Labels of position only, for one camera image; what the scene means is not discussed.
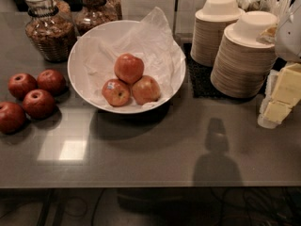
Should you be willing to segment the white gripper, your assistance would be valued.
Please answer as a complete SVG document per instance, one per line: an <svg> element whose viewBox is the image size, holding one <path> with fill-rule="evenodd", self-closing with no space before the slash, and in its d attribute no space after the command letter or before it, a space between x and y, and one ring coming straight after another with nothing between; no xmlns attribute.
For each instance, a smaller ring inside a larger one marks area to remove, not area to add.
<svg viewBox="0 0 301 226"><path fill-rule="evenodd" d="M301 62L301 0L295 0L277 26L276 55L287 62ZM287 63L272 70L266 82L258 125L274 129L301 101L301 64Z"/></svg>

